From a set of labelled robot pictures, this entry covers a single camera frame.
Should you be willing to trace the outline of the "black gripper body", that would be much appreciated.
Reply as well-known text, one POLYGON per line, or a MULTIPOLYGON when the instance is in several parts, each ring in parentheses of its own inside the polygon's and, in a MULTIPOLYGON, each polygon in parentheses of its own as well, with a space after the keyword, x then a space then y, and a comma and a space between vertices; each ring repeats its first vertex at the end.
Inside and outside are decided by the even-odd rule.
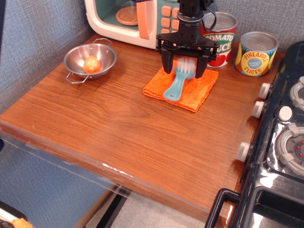
POLYGON ((205 57, 207 62, 216 60, 219 44, 204 37, 200 33, 203 13, 196 17, 177 14, 178 31, 156 35, 157 50, 161 54, 162 62, 171 62, 173 56, 205 57))

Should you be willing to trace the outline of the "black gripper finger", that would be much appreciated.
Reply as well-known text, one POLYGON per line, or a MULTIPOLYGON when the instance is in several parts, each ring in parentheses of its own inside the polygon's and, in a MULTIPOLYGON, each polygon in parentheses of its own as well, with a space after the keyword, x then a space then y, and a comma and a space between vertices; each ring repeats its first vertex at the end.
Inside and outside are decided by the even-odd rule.
POLYGON ((208 56, 202 56, 197 59, 195 78, 201 78, 203 76, 205 69, 208 65, 208 62, 209 62, 208 56))
POLYGON ((171 50, 161 49, 161 60, 164 71, 169 74, 172 71, 174 55, 171 50))

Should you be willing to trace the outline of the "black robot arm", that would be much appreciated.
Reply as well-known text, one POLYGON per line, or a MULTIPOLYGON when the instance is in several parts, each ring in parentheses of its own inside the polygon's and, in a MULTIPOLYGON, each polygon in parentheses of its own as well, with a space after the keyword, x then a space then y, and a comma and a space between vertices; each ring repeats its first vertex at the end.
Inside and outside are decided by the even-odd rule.
POLYGON ((196 78, 202 77, 207 64, 216 60, 219 43, 204 37, 200 28, 203 24, 205 11, 215 14, 209 6, 212 0, 179 0, 177 32, 156 35, 156 50, 161 54, 163 69, 170 73, 174 55, 197 59, 196 78))

